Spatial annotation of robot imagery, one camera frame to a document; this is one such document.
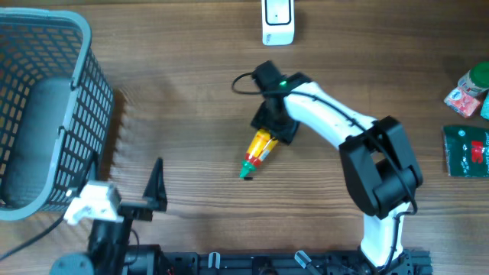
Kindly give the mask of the green 3M gloves package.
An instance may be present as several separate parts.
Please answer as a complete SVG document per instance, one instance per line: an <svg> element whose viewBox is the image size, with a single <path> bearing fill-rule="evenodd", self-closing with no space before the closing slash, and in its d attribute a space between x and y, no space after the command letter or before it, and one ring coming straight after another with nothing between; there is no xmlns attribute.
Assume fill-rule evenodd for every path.
<svg viewBox="0 0 489 275"><path fill-rule="evenodd" d="M449 176L488 178L488 129L448 125L442 132Z"/></svg>

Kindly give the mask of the teal wet wipes pack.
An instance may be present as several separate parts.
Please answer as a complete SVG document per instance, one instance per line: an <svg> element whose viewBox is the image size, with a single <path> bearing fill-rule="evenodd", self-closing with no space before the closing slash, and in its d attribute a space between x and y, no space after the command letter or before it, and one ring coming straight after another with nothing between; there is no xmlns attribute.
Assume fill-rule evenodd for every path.
<svg viewBox="0 0 489 275"><path fill-rule="evenodd" d="M489 120L489 93L486 95L483 105L481 107L481 117Z"/></svg>

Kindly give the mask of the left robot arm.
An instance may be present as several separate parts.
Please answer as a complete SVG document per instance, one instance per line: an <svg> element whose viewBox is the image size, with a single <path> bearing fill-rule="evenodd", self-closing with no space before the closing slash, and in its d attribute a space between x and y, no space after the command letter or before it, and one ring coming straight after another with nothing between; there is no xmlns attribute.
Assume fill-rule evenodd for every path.
<svg viewBox="0 0 489 275"><path fill-rule="evenodd" d="M73 200L63 219L76 225L93 220L87 251L55 261L51 274L173 274L173 266L157 244L142 245L134 221L150 222L167 210L164 161L157 158L142 202L123 202L115 185L97 180L98 154L92 152L69 184Z"/></svg>

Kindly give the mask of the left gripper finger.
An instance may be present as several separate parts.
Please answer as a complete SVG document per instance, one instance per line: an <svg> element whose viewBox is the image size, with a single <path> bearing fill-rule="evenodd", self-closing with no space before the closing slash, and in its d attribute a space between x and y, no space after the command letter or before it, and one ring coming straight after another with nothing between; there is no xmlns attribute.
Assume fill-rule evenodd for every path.
<svg viewBox="0 0 489 275"><path fill-rule="evenodd" d="M166 205L167 194L164 186L164 161L157 158L146 185L143 198L149 205Z"/></svg>
<svg viewBox="0 0 489 275"><path fill-rule="evenodd" d="M84 187L90 180L96 180L99 173L99 154L92 150L78 172L78 187Z"/></svg>

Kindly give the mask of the green lid jar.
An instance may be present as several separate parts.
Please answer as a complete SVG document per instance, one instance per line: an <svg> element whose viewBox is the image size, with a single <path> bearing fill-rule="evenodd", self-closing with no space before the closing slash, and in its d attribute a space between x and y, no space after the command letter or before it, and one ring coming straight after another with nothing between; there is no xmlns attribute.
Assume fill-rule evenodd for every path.
<svg viewBox="0 0 489 275"><path fill-rule="evenodd" d="M458 88L477 98L488 90L488 70L488 62L477 64L459 79Z"/></svg>

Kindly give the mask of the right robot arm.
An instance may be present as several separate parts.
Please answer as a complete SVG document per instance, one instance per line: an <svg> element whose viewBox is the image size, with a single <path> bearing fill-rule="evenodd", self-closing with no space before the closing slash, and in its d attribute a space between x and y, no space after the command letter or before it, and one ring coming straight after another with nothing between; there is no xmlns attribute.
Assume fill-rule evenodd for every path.
<svg viewBox="0 0 489 275"><path fill-rule="evenodd" d="M254 128L290 144L304 124L339 152L348 194L364 214L361 253L372 270L389 273L403 253L403 220L417 213L416 189L423 184L402 124L391 116L363 115L305 74L285 76L271 61L249 75L264 98Z"/></svg>

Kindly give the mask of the red sauce bottle green cap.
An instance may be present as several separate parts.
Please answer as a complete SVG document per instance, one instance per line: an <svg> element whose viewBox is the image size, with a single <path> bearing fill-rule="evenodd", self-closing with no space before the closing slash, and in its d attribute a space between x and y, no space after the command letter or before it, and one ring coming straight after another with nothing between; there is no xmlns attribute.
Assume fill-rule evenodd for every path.
<svg viewBox="0 0 489 275"><path fill-rule="evenodd" d="M245 178L255 172L277 146L278 140L266 129L259 129L248 147L241 162L240 178Z"/></svg>

